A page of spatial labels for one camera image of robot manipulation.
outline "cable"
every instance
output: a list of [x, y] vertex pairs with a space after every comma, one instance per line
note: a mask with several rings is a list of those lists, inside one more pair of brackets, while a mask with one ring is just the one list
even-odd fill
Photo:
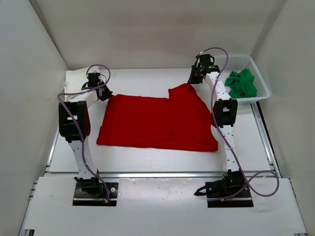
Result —
[[71, 111], [68, 109], [68, 107], [65, 105], [65, 103], [64, 103], [64, 102], [62, 101], [62, 99], [61, 99], [61, 96], [65, 96], [65, 95], [67, 95], [67, 96], [69, 96], [69, 95], [70, 95], [70, 96], [71, 96], [71, 95], [81, 95], [81, 94], [84, 94], [84, 93], [86, 93], [86, 92], [91, 92], [91, 91], [93, 91], [93, 90], [100, 89], [101, 87], [104, 87], [105, 85], [107, 85], [107, 83], [108, 83], [109, 80], [110, 80], [111, 73], [110, 73], [109, 68], [108, 68], [107, 66], [105, 66], [105, 65], [100, 65], [100, 64], [91, 65], [91, 66], [88, 68], [88, 70], [87, 70], [86, 76], [88, 76], [89, 70], [90, 70], [92, 67], [94, 67], [94, 66], [102, 66], [102, 67], [106, 68], [106, 70], [108, 71], [108, 79], [106, 80], [106, 82], [105, 82], [103, 85], [100, 85], [100, 86], [97, 86], [97, 87], [95, 87], [95, 88], [91, 88], [91, 89], [88, 89], [88, 90], [85, 90], [85, 91], [82, 91], [82, 92], [59, 93], [59, 94], [57, 95], [57, 99], [59, 100], [59, 102], [61, 103], [61, 105], [62, 105], [63, 108], [65, 109], [65, 111], [69, 114], [69, 116], [70, 116], [71, 119], [73, 120], [73, 122], [74, 122], [76, 128], [78, 129], [78, 132], [79, 132], [79, 135], [80, 135], [80, 140], [81, 140], [81, 143], [82, 143], [82, 160], [83, 160], [83, 162], [84, 162], [86, 168], [89, 170], [89, 172], [90, 172], [94, 177], [96, 177], [97, 179], [99, 179], [99, 180], [102, 182], [102, 184], [103, 184], [103, 186], [105, 187], [105, 190], [106, 190], [106, 195], [107, 195], [108, 202], [110, 202], [110, 200], [109, 200], [109, 190], [108, 190], [108, 188], [107, 188], [107, 185], [106, 185], [105, 181], [104, 181], [99, 175], [97, 175], [96, 173], [94, 173], [94, 172], [90, 169], [90, 167], [88, 166], [88, 164], [87, 164], [87, 162], [86, 162], [86, 159], [85, 159], [85, 156], [84, 156], [84, 137], [83, 137], [82, 130], [81, 130], [80, 126], [79, 126], [79, 123], [76, 121], [76, 119], [74, 118], [74, 116], [73, 116], [73, 114], [71, 113]]
[[[210, 200], [208, 200], [208, 201], [209, 201], [209, 202], [212, 202], [212, 201], [220, 201], [220, 200], [225, 200], [225, 199], [233, 198], [233, 197], [235, 197], [236, 195], [238, 195], [240, 192], [242, 192], [247, 186], [248, 186], [255, 194], [257, 194], [257, 195], [259, 195], [259, 196], [261, 196], [261, 197], [270, 197], [270, 196], [273, 196], [273, 195], [278, 191], [279, 185], [280, 185], [280, 181], [279, 181], [278, 175], [277, 175], [275, 172], [269, 171], [269, 170], [266, 170], [266, 171], [259, 171], [259, 172], [257, 172], [256, 174], [254, 174], [250, 179], [247, 180], [247, 178], [246, 178], [246, 176], [245, 176], [245, 173], [244, 173], [244, 171], [243, 171], [243, 169], [242, 169], [242, 167], [241, 167], [241, 164], [240, 164], [240, 162], [239, 162], [239, 160], [238, 160], [238, 158], [237, 158], [237, 156], [236, 156], [235, 151], [233, 150], [232, 146], [230, 145], [230, 143], [228, 142], [228, 140], [225, 138], [225, 136], [223, 135], [222, 131], [220, 130], [220, 128], [219, 128], [219, 126], [218, 126], [218, 123], [217, 123], [217, 121], [216, 121], [216, 118], [215, 118], [215, 115], [214, 115], [214, 112], [213, 112], [213, 98], [214, 98], [214, 94], [215, 94], [215, 88], [216, 88], [217, 83], [218, 83], [218, 81], [219, 81], [220, 75], [222, 74], [222, 72], [225, 70], [225, 68], [226, 68], [226, 66], [227, 66], [228, 53], [227, 53], [227, 51], [226, 51], [225, 49], [223, 49], [223, 48], [213, 47], [213, 48], [207, 48], [206, 50], [200, 52], [196, 57], [199, 58], [202, 53], [204, 53], [204, 52], [206, 52], [206, 51], [208, 51], [208, 50], [212, 50], [212, 49], [220, 49], [220, 50], [224, 51], [224, 53], [225, 53], [225, 55], [226, 55], [225, 64], [224, 64], [222, 70], [220, 71], [220, 73], [218, 74], [218, 76], [217, 76], [217, 78], [216, 78], [216, 82], [215, 82], [215, 84], [214, 84], [214, 86], [213, 86], [213, 89], [212, 89], [212, 92], [211, 92], [211, 102], [210, 102], [211, 105], [210, 105], [210, 106], [211, 106], [212, 118], [213, 118], [213, 121], [214, 121], [214, 123], [215, 123], [215, 127], [217, 128], [219, 134], [220, 134], [221, 137], [223, 138], [223, 140], [224, 140], [224, 142], [226, 143], [226, 145], [230, 148], [230, 150], [231, 150], [231, 152], [232, 152], [232, 154], [233, 154], [233, 156], [234, 156], [234, 158], [235, 158], [235, 161], [236, 161], [236, 163], [237, 163], [237, 165], [238, 165], [238, 167], [239, 167], [239, 169], [240, 169], [240, 172], [242, 173], [242, 175], [243, 175], [243, 177], [244, 177], [244, 179], [245, 179], [246, 184], [245, 184], [239, 191], [237, 191], [236, 193], [234, 193], [234, 194], [232, 194], [232, 195], [230, 195], [230, 196], [223, 197], [223, 198], [210, 199]], [[275, 189], [272, 193], [270, 193], [270, 194], [261, 194], [261, 193], [258, 193], [258, 192], [251, 186], [251, 184], [250, 184], [250, 181], [251, 181], [252, 179], [254, 179], [257, 175], [262, 174], [262, 173], [272, 173], [272, 174], [276, 177], [276, 179], [277, 179], [277, 187], [276, 187], [276, 189]]]

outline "white tabletop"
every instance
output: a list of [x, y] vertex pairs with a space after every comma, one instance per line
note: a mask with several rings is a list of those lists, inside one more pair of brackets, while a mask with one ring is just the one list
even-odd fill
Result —
[[[120, 179], [116, 207], [72, 206], [73, 177], [40, 177], [24, 229], [34, 236], [293, 236], [306, 233], [290, 182], [280, 179], [276, 195], [252, 193], [254, 207], [207, 208], [194, 196], [202, 178]], [[262, 193], [274, 178], [252, 181]]]
[[[108, 87], [114, 94], [168, 97], [168, 89], [186, 83], [190, 69], [124, 69], [112, 70]], [[80, 87], [68, 84], [67, 87]], [[211, 91], [203, 83], [195, 85], [197, 94], [210, 107]], [[90, 149], [100, 172], [220, 172], [224, 150], [197, 152], [155, 148], [111, 147], [96, 144], [107, 102], [98, 101], [89, 108]], [[267, 155], [250, 105], [239, 106], [234, 129], [237, 155], [244, 171], [269, 170]], [[57, 138], [50, 172], [78, 172], [71, 147], [61, 136]]]

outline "metal base plate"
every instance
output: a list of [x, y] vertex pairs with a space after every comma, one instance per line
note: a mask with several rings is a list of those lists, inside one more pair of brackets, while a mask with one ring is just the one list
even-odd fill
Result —
[[212, 207], [253, 207], [252, 196], [249, 188], [245, 188], [242, 192], [232, 199], [224, 201], [209, 201], [210, 199], [222, 198], [230, 196], [238, 191], [229, 190], [226, 193], [222, 191], [223, 180], [214, 182], [206, 182], [206, 193], [208, 200], [208, 208]]
[[83, 192], [81, 186], [76, 183], [74, 195], [73, 195], [73, 206], [103, 206], [103, 207], [115, 207], [117, 204], [117, 195], [118, 195], [118, 183], [107, 182], [107, 188], [109, 189], [109, 199], [108, 203], [105, 201], [105, 194], [101, 193], [99, 196], [91, 196], [87, 192]]

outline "green cloth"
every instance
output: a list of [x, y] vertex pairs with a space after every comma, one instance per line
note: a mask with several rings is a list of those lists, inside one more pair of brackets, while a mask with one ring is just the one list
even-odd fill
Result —
[[256, 97], [257, 89], [254, 84], [254, 75], [250, 70], [244, 69], [240, 73], [232, 71], [225, 81], [225, 86], [230, 86], [228, 93], [232, 98]]

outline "white backdrop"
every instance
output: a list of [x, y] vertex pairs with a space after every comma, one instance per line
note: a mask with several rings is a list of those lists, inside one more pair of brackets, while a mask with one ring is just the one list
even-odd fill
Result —
[[284, 177], [315, 235], [315, 1], [288, 0], [255, 59], [271, 97], [261, 102]]
[[250, 55], [274, 2], [36, 1], [70, 69], [91, 63], [110, 68], [187, 68], [210, 46]]
[[0, 0], [0, 236], [18, 235], [57, 127], [66, 65], [28, 0]]

